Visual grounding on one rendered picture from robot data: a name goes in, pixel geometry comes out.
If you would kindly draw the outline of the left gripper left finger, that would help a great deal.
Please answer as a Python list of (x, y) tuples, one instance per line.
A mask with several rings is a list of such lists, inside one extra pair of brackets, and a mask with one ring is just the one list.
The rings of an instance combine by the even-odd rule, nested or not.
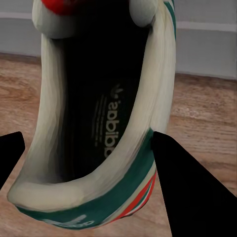
[(0, 189), (25, 150), (20, 131), (0, 137)]

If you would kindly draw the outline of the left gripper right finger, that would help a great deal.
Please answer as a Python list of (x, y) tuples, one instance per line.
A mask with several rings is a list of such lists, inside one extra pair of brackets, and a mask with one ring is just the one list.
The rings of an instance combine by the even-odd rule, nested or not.
[(153, 154), (173, 237), (237, 237), (237, 197), (169, 135)]

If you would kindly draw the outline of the gym shoe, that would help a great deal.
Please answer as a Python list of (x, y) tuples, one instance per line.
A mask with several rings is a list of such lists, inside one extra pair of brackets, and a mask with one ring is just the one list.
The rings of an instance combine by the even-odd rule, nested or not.
[(154, 188), (153, 133), (168, 130), (174, 0), (34, 0), (32, 20), (38, 123), (8, 202), (74, 231), (132, 216)]

